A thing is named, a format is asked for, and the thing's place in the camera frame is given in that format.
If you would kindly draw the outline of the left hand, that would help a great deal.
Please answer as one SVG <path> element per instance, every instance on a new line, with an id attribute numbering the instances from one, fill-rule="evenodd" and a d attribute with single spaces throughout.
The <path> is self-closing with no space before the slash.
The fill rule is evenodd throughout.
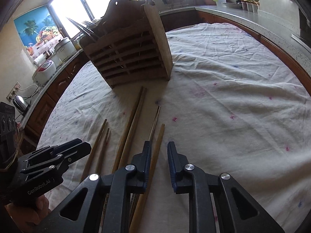
<path id="1" fill-rule="evenodd" d="M 22 232 L 33 232 L 50 212 L 49 201 L 45 195 L 36 199 L 35 205 L 30 207 L 18 207 L 13 203 L 5 206 L 8 214 Z"/>

